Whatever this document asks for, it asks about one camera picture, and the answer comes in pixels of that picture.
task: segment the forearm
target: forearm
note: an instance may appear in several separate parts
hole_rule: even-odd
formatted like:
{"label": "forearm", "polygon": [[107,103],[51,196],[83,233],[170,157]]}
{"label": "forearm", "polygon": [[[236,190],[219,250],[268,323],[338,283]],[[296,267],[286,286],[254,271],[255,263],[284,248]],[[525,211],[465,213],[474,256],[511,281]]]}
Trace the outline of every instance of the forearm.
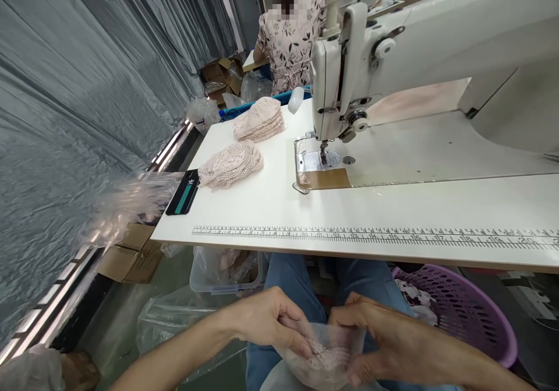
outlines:
{"label": "forearm", "polygon": [[217,311],[139,358],[109,391],[172,391],[233,339]]}

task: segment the smartphone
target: smartphone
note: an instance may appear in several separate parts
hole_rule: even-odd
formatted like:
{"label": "smartphone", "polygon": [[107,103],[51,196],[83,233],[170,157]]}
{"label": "smartphone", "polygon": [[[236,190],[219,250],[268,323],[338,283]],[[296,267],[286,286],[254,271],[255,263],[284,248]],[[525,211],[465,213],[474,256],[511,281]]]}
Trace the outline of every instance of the smartphone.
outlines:
{"label": "smartphone", "polygon": [[175,195],[171,199],[169,206],[167,206],[165,214],[169,216],[187,214],[192,206],[192,202],[194,202],[194,197],[196,196],[199,185],[200,178],[198,178],[198,170],[187,171]]}

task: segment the curtain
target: curtain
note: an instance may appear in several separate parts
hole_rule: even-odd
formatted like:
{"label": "curtain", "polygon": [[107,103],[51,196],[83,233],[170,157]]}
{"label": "curtain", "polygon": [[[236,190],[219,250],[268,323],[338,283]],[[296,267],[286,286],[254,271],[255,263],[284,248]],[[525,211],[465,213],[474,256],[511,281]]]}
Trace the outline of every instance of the curtain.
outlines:
{"label": "curtain", "polygon": [[146,168],[235,52],[221,0],[0,0],[0,347],[99,191]]}

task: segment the sewing machine knob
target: sewing machine knob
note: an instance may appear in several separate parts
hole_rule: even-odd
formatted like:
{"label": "sewing machine knob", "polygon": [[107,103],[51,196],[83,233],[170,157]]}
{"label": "sewing machine knob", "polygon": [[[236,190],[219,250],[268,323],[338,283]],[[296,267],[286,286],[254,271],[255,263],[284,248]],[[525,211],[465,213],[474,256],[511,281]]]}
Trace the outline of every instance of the sewing machine knob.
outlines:
{"label": "sewing machine knob", "polygon": [[385,38],[378,44],[377,49],[374,51],[374,55],[377,59],[384,59],[390,54],[394,47],[396,47],[396,41],[393,38]]}
{"label": "sewing machine knob", "polygon": [[363,132],[365,129],[369,127],[369,122],[365,117],[358,118],[356,121],[353,122],[351,125],[353,130],[356,132]]}

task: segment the purple basket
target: purple basket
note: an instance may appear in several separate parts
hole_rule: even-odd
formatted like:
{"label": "purple basket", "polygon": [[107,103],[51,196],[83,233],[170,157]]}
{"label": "purple basket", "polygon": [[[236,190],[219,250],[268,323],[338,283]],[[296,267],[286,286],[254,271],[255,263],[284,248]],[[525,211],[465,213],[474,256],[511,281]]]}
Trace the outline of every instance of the purple basket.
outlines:
{"label": "purple basket", "polygon": [[478,348],[505,368],[518,356],[518,343],[498,306],[469,280],[441,266],[424,265],[415,273],[399,268],[395,279],[405,280],[437,300],[432,302],[438,327]]}

